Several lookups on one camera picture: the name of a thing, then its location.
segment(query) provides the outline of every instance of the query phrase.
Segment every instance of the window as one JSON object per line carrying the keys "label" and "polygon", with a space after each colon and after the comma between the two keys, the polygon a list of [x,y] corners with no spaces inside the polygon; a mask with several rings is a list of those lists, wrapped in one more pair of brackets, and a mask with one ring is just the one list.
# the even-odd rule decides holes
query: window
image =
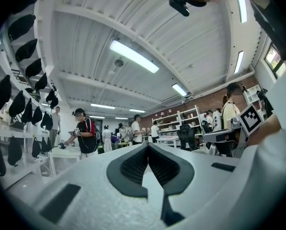
{"label": "window", "polygon": [[286,65],[281,60],[278,52],[273,47],[273,45],[270,46],[268,53],[264,60],[269,65],[269,67],[271,68],[271,71],[273,72],[276,78],[281,77],[286,71]]}

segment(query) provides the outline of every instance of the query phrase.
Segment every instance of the brick wall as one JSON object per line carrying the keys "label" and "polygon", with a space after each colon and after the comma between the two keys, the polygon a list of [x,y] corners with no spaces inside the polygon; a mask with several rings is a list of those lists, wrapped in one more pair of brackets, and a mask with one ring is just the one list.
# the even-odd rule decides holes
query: brick wall
{"label": "brick wall", "polygon": [[[255,85],[258,84],[256,78],[254,76],[248,77],[242,81],[240,81],[243,85],[245,85],[247,88],[251,88]],[[197,105],[199,107],[200,112],[205,112],[209,109],[211,109],[212,111],[215,111],[216,108],[222,108],[223,106],[223,97],[226,94],[226,88],[223,88],[221,90],[218,90],[217,92],[214,92],[212,94],[206,95],[204,97],[195,99],[193,101],[189,101],[185,104],[181,104],[179,106],[175,106],[172,107],[172,114],[175,114],[177,111],[186,111],[189,109],[192,109],[195,107],[195,105]],[[242,110],[247,106],[245,99],[243,99],[243,101],[236,103],[237,107],[239,108],[239,110],[242,112]],[[168,109],[162,111],[165,113],[165,116],[167,116],[168,113]],[[161,112],[157,113],[158,117],[155,116],[155,114],[146,116],[144,118],[142,118],[141,123],[140,123],[140,128],[142,127],[151,127],[152,126],[152,118],[156,119],[156,118],[160,118],[160,114]],[[173,117],[171,119],[166,119],[165,122],[168,123],[170,121],[176,120],[176,117]]]}

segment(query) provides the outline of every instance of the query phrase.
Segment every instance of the ceiling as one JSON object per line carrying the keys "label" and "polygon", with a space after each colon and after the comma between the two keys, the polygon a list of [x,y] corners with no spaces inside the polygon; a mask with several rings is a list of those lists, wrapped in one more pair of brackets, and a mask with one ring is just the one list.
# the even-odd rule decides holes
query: ceiling
{"label": "ceiling", "polygon": [[[111,117],[132,117],[130,108],[152,113],[181,102],[172,89],[175,83],[196,96],[249,71],[261,28],[246,3],[248,21],[241,23],[237,0],[190,6],[189,17],[168,0],[38,0],[9,18],[10,24],[26,14],[37,17],[27,34],[11,42],[11,51],[37,38],[37,50],[18,67],[24,70],[42,58],[44,71],[70,108],[83,105],[91,114]],[[111,51],[113,40],[152,60],[159,71],[153,74]],[[234,74],[241,50],[244,58]],[[115,66],[117,59],[123,67]]]}

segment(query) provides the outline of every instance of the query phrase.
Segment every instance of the ceiling lamp fixture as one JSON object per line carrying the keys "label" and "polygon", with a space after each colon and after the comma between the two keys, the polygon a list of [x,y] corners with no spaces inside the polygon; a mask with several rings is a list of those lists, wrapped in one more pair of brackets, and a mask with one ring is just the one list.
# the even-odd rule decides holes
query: ceiling lamp fixture
{"label": "ceiling lamp fixture", "polygon": [[175,83],[172,87],[173,87],[174,90],[176,90],[182,96],[186,96],[187,95],[187,93],[177,83]]}
{"label": "ceiling lamp fixture", "polygon": [[135,112],[135,113],[145,113],[145,111],[136,110],[136,109],[129,109],[129,111]]}
{"label": "ceiling lamp fixture", "polygon": [[99,104],[93,104],[93,103],[91,103],[91,106],[94,106],[94,107],[101,107],[101,108],[107,108],[107,109],[115,109],[115,107],[114,107],[114,106],[99,105]]}
{"label": "ceiling lamp fixture", "polygon": [[238,0],[238,5],[239,5],[240,21],[241,23],[245,23],[246,21],[248,21],[247,7],[245,5],[245,0]]}
{"label": "ceiling lamp fixture", "polygon": [[111,45],[110,49],[132,61],[139,64],[140,66],[144,67],[145,69],[149,70],[152,73],[155,73],[159,70],[159,67],[156,66],[153,62],[149,61],[139,53],[135,52],[131,48],[128,48],[124,44],[114,40]]}
{"label": "ceiling lamp fixture", "polygon": [[243,54],[244,54],[244,51],[240,51],[239,54],[238,54],[238,60],[237,60],[235,73],[237,73],[239,71],[239,69],[240,69],[242,58],[243,58]]}
{"label": "ceiling lamp fixture", "polygon": [[98,117],[98,116],[90,116],[91,118],[99,118],[99,119],[104,119],[105,117]]}

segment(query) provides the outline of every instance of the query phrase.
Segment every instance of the black t-shirt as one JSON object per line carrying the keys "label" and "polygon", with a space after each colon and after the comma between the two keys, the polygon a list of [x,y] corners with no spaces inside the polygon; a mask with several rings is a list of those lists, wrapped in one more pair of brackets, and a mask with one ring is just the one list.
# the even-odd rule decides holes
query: black t-shirt
{"label": "black t-shirt", "polygon": [[95,124],[94,122],[86,118],[84,121],[77,124],[80,132],[91,132],[91,137],[78,136],[79,147],[82,153],[91,153],[96,151],[96,138],[95,138]]}

